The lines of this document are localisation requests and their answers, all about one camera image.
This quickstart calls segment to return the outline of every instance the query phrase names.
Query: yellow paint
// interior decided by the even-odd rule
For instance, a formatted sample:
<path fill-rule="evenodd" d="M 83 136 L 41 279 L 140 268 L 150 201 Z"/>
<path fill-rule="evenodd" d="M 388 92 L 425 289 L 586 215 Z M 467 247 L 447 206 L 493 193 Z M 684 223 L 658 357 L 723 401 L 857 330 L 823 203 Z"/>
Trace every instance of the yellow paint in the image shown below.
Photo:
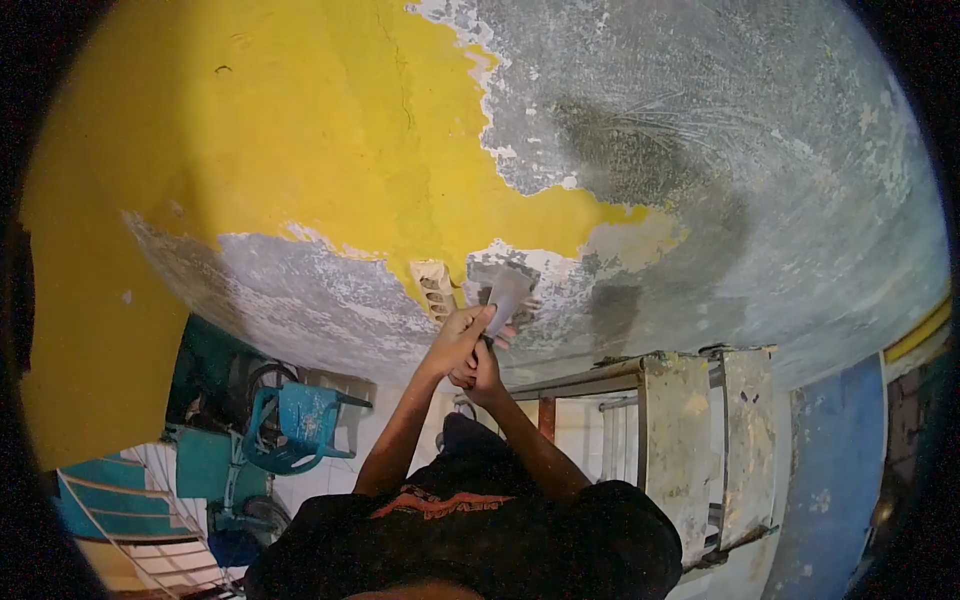
<path fill-rule="evenodd" d="M 38 259 L 27 408 L 46 467 L 159 429 L 185 309 L 122 210 L 211 248 L 222 233 L 310 228 L 344 255 L 385 256 L 421 301 L 409 261 L 442 260 L 459 282 L 468 253 L 496 238 L 576 257 L 608 224 L 637 268 L 684 239 L 643 206 L 507 186 L 480 147 L 488 118 L 469 74 L 495 57 L 404 4 L 127 2 L 103 21 L 25 190 Z M 118 301 L 127 289 L 129 306 Z M 120 423 L 136 431 L 104 437 Z M 71 426 L 86 432 L 63 437 Z"/>
<path fill-rule="evenodd" d="M 950 318 L 950 294 L 923 315 L 906 335 L 883 351 L 883 362 L 893 363 L 933 335 Z"/>
<path fill-rule="evenodd" d="M 111 591 L 139 591 L 147 589 L 136 575 L 136 569 L 113 544 L 76 540 L 86 560 L 97 572 L 104 586 Z"/>

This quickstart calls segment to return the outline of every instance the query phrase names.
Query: putty knife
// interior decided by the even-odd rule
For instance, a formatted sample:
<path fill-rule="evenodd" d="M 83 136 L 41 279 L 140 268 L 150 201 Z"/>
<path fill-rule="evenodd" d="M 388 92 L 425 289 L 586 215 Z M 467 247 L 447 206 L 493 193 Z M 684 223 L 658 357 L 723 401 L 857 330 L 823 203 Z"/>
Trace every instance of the putty knife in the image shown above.
<path fill-rule="evenodd" d="M 527 300 L 530 296 L 530 288 L 533 285 L 533 279 L 524 275 L 520 271 L 511 269 L 506 265 L 501 265 L 493 278 L 493 288 L 490 290 L 490 298 L 487 304 L 496 304 L 496 314 L 493 320 L 487 325 L 485 335 L 491 340 L 496 337 L 503 325 L 507 324 L 514 316 L 516 308 Z"/>

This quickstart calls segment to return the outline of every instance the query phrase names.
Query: orange print on shirt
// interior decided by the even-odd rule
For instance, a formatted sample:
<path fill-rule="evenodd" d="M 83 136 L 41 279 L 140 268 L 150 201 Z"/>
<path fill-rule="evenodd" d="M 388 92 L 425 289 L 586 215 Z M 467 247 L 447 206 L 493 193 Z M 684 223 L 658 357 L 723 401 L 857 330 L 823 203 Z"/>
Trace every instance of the orange print on shirt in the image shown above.
<path fill-rule="evenodd" d="M 428 520 L 447 516 L 454 511 L 495 511 L 504 502 L 513 499 L 512 496 L 457 492 L 449 499 L 441 500 L 416 486 L 407 485 L 400 488 L 400 494 L 390 504 L 374 511 L 370 518 L 380 518 L 397 510 L 403 513 L 423 513 L 424 520 Z"/>

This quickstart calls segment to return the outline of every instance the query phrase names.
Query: blue plastic chair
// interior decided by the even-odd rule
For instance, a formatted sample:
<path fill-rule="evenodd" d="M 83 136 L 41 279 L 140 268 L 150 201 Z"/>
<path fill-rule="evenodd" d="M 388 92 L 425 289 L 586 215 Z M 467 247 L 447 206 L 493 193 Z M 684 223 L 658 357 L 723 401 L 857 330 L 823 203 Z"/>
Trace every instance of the blue plastic chair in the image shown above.
<path fill-rule="evenodd" d="M 337 390 L 288 382 L 280 388 L 260 388 L 253 398 L 250 427 L 243 439 L 247 460 L 276 475 L 299 475 L 318 465 L 324 456 L 353 458 L 355 452 L 333 447 L 333 430 L 341 404 L 373 408 L 366 400 L 347 396 Z M 268 452 L 257 448 L 260 425 L 277 407 L 280 433 L 287 442 Z M 307 456 L 313 459 L 296 465 Z"/>

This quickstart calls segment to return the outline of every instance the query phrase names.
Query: person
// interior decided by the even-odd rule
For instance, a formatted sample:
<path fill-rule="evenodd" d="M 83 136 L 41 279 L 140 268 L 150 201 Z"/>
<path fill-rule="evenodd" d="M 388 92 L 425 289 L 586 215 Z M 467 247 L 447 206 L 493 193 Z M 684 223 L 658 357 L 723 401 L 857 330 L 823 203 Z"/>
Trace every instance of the person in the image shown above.
<path fill-rule="evenodd" d="M 677 584 L 680 537 L 663 512 L 626 482 L 591 485 L 507 393 L 482 337 L 495 310 L 447 318 L 353 493 L 303 503 L 250 566 L 249 598 L 646 599 Z M 451 413 L 440 454 L 408 477 L 445 376 L 506 442 Z"/>

